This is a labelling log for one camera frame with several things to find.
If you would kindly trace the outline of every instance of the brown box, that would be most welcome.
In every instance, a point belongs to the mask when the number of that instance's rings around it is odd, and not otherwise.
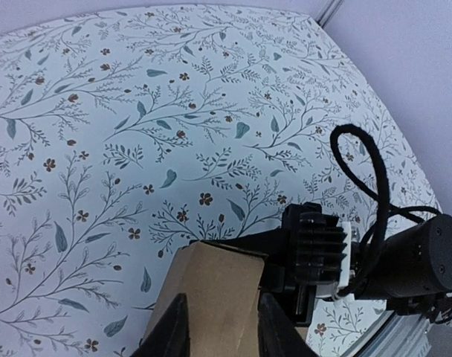
[[[147,336],[173,298],[186,293],[191,357],[258,357],[262,257],[205,242],[179,249],[158,296]]]

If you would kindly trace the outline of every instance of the floral tablecloth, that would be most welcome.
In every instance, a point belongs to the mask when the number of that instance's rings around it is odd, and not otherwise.
[[[129,356],[173,252],[275,228],[291,202],[372,224],[338,124],[375,138],[393,203],[436,205],[390,114],[307,15],[173,6],[0,37],[0,357]],[[341,149],[369,185],[363,146]],[[408,225],[390,222],[390,233]],[[340,356],[384,311],[319,302],[307,342]]]

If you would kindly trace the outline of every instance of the table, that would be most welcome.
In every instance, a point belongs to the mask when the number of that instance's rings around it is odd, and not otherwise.
[[[291,202],[360,239],[376,206],[332,157],[342,123],[376,140],[395,205],[437,206],[383,103],[305,14],[139,7],[1,36],[0,357],[129,356],[178,247],[275,228]],[[340,148],[373,187],[363,146]],[[321,301],[306,341],[341,356],[383,312]]]

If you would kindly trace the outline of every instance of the flower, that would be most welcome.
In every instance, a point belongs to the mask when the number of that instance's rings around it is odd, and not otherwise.
[[[180,222],[186,222],[188,220],[187,212],[185,210],[178,212],[178,214],[176,215],[176,219]]]
[[[314,330],[316,335],[323,336],[324,332],[327,330],[325,324],[317,324],[317,329]]]
[[[34,271],[36,270],[36,266],[32,266],[31,263],[28,263],[28,266],[25,268],[25,271],[29,275],[33,275]]]
[[[42,166],[46,167],[46,171],[50,173],[56,167],[56,161],[49,158]]]
[[[284,205],[285,203],[287,203],[287,196],[278,195],[277,201],[278,201],[281,205]]]
[[[129,233],[129,239],[140,239],[140,228],[130,228]]]
[[[74,103],[76,100],[78,100],[79,99],[79,97],[77,96],[77,94],[71,94],[70,96],[69,96],[69,98],[68,98],[68,100],[71,102],[71,103]]]
[[[89,213],[85,212],[83,210],[80,210],[79,212],[77,212],[77,214],[79,216],[77,216],[77,220],[78,221],[82,221],[82,222],[87,222],[87,217],[89,217]]]
[[[85,342],[85,349],[86,350],[92,350],[92,352],[97,352],[97,345],[99,344],[98,341],[91,340],[90,338],[87,339]]]
[[[154,193],[155,192],[155,190],[153,189],[153,185],[152,184],[149,184],[148,186],[147,185],[143,186],[143,189],[145,190],[145,194],[146,195],[149,195],[150,193]]]
[[[79,155],[79,158],[81,158],[82,160],[86,160],[89,157],[89,154],[85,151],[82,151]]]
[[[211,197],[211,193],[202,193],[200,196],[199,204],[209,206],[213,201],[213,197]]]

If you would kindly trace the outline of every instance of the black cylinder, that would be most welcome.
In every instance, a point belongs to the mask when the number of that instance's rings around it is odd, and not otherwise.
[[[385,243],[360,300],[387,300],[452,291],[452,217],[438,215]]]

